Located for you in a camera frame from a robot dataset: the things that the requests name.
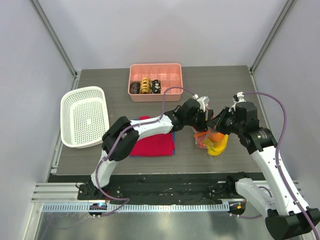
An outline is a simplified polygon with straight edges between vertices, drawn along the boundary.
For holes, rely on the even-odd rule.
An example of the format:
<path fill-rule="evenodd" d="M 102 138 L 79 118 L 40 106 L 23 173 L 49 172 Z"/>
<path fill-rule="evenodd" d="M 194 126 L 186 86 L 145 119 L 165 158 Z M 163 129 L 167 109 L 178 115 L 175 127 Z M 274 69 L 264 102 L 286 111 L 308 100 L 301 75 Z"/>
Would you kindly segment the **clear zip top bag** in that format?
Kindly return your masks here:
<path fill-rule="evenodd" d="M 205 149 L 209 156 L 217 157 L 226 150 L 229 140 L 227 134 L 222 134 L 212 128 L 207 131 L 197 131 L 194 127 L 191 129 L 194 131 L 195 144 L 200 149 Z"/>

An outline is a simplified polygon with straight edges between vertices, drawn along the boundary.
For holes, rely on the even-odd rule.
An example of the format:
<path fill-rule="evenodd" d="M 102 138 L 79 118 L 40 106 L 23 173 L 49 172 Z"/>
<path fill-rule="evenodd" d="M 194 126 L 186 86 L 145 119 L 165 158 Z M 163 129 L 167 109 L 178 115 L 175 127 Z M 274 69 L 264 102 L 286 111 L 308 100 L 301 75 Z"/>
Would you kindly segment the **yellow fake banana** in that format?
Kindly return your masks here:
<path fill-rule="evenodd" d="M 203 144 L 205 145 L 205 148 L 207 149 L 207 153 L 210 156 L 219 156 L 227 147 L 228 144 L 228 135 L 225 135 L 224 139 L 220 142 L 212 142 L 208 137 L 210 134 L 208 134 L 208 136 L 205 137 L 205 139 L 203 140 Z"/>

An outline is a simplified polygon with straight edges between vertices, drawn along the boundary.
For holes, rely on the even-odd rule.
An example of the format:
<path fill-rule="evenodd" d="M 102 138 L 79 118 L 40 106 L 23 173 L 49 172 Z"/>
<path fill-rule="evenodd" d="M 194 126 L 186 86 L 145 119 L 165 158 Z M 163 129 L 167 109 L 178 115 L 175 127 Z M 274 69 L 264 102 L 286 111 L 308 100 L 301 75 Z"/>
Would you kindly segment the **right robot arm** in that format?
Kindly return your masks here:
<path fill-rule="evenodd" d="M 259 211 L 273 239 L 287 240 L 315 229 L 320 222 L 320 211 L 311 208 L 299 193 L 272 132 L 260 127 L 258 111 L 252 102 L 225 107 L 206 125 L 224 135 L 237 135 L 261 169 L 271 193 L 264 192 L 243 172 L 230 176 L 225 190 L 230 197 L 244 197 Z"/>

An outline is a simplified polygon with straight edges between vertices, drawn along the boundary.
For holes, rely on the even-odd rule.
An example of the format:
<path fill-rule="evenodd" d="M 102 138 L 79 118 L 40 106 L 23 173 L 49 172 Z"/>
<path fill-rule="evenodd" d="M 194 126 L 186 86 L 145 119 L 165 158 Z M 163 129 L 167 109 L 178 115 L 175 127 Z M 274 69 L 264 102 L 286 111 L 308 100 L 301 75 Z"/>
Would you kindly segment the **orange fake fruit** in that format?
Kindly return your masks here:
<path fill-rule="evenodd" d="M 219 132 L 211 132 L 209 134 L 209 139 L 214 142 L 214 143 L 217 143 L 217 142 L 221 142 L 223 139 L 224 139 L 225 135 L 222 134 L 222 133 L 219 133 Z"/>

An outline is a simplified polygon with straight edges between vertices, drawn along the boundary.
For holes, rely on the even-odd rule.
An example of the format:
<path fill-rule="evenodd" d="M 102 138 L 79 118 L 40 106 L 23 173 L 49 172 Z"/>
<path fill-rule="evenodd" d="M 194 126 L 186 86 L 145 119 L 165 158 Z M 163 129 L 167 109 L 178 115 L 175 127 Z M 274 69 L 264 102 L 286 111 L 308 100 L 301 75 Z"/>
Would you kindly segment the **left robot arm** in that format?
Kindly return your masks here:
<path fill-rule="evenodd" d="M 129 120 L 126 116 L 120 117 L 102 137 L 101 156 L 90 176 L 88 194 L 97 200 L 106 195 L 106 186 L 117 163 L 130 155 L 138 141 L 159 134 L 175 133 L 185 126 L 198 132 L 207 131 L 207 122 L 214 116 L 214 111 L 207 108 L 208 99 L 190 98 L 183 105 L 163 111 L 154 118 Z"/>

